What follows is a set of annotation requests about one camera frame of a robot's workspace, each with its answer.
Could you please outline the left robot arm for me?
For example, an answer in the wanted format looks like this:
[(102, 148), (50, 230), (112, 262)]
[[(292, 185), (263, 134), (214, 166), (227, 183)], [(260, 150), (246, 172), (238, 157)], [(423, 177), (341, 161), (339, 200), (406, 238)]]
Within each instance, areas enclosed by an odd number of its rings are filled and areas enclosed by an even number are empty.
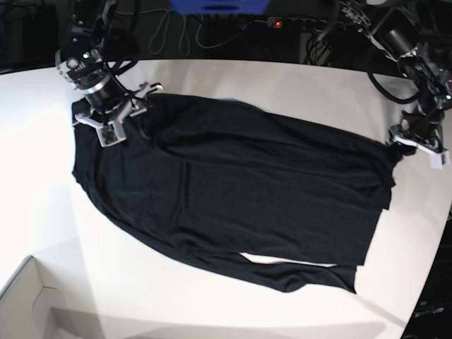
[(409, 97), (393, 95), (377, 81), (371, 70), (367, 76), (387, 100), (413, 106), (402, 112), (400, 121), (388, 130), (387, 143), (407, 151), (421, 150), (439, 165), (448, 162), (441, 132), (447, 110), (451, 108), (451, 60), (422, 36), (421, 27), (400, 11), (402, 1), (327, 1), (328, 19), (318, 39), (333, 31), (339, 18), (368, 39), (371, 48), (367, 59), (384, 55), (397, 67), (403, 78), (412, 81), (417, 91)]

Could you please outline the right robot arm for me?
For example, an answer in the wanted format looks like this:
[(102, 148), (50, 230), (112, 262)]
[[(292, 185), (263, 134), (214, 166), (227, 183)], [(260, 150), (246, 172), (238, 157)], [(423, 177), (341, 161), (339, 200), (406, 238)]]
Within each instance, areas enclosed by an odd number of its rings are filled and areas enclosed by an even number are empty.
[(108, 144), (123, 139), (127, 119), (137, 119), (145, 136), (152, 126), (149, 101), (119, 80), (138, 62), (134, 33), (141, 3), (133, 1), (125, 29), (112, 25), (117, 6), (117, 1), (72, 1), (66, 44), (55, 54), (59, 74), (83, 96), (72, 104), (72, 125), (95, 129)]

